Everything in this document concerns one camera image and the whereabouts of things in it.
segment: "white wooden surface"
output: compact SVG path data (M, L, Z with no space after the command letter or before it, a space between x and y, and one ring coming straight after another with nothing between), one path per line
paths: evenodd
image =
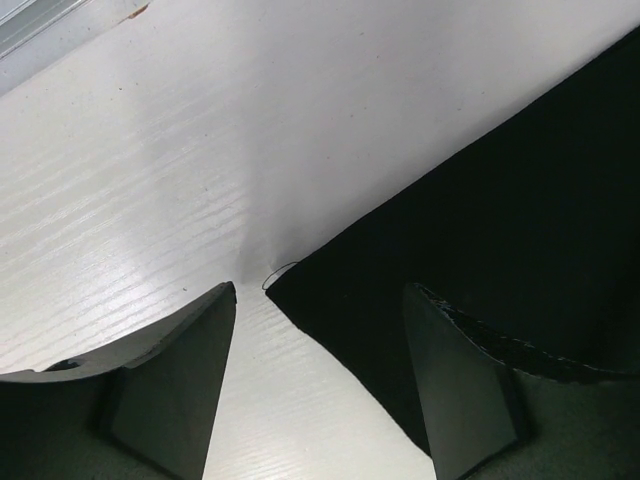
M434 478L260 285L638 23L637 0L153 1L0 98L0 371L233 280L206 478Z

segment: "brown stain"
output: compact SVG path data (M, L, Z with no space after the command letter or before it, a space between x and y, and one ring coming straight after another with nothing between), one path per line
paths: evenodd
M134 18L136 18L138 15L140 15L141 13L143 13L147 8L149 8L149 4L147 3L146 5L140 7L138 10L136 10L135 12L133 12L131 15L129 15L127 18L129 20L133 20Z

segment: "table surface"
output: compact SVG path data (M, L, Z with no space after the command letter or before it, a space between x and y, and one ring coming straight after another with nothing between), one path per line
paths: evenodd
M232 280L205 478L435 478L261 285L638 23L637 0L153 1L0 97L0 371Z

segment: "white table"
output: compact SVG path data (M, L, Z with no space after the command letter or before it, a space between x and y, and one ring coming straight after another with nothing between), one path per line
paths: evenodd
M434 478L260 286L638 23L637 0L153 1L0 97L0 371L233 280L205 478Z

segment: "rust spot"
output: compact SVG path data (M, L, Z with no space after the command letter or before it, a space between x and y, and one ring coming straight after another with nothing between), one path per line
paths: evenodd
M131 15L129 15L127 18L129 20L133 20L134 18L136 18L138 15L140 15L141 13L143 13L147 8L149 8L149 4L147 3L145 6L140 7L138 10L136 10L135 12L133 12Z

